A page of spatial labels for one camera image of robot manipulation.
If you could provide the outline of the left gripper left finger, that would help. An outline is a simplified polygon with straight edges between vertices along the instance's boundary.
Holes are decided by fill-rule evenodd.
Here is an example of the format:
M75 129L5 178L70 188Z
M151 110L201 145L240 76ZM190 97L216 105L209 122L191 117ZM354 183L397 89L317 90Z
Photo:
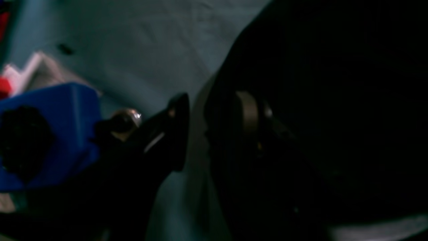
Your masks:
M84 171L60 185L24 192L27 209L1 214L16 241L143 241L158 189L186 161L186 93L146 120Z

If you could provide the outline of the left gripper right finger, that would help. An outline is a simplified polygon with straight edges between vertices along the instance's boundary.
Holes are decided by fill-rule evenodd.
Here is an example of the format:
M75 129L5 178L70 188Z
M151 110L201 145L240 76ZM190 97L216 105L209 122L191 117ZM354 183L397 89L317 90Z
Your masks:
M300 156L269 105L234 94L234 235L240 241L300 241Z

